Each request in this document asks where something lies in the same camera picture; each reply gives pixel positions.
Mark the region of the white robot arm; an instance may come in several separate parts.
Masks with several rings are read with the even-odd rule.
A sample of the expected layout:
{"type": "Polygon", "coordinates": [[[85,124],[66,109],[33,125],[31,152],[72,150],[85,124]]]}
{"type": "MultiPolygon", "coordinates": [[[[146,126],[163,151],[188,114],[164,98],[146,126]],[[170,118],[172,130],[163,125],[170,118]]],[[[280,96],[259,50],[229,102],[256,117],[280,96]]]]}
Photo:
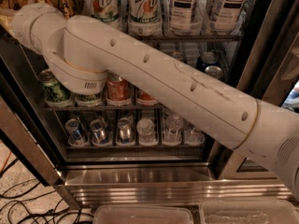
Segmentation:
{"type": "Polygon", "coordinates": [[[114,73],[222,145],[299,192],[299,115],[255,99],[87,16],[66,19],[47,3],[1,11],[4,28],[41,55],[70,91],[100,92],[114,73]]]}

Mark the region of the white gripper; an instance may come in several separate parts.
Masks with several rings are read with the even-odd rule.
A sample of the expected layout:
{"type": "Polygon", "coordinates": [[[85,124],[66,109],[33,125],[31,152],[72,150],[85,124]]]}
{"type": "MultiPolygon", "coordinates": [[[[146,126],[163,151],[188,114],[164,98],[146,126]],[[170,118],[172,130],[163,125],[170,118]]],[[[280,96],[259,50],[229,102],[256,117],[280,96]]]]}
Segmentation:
{"type": "Polygon", "coordinates": [[[58,30],[60,11],[45,0],[28,0],[19,11],[0,8],[0,25],[26,48],[43,53],[46,39],[58,30]]]}

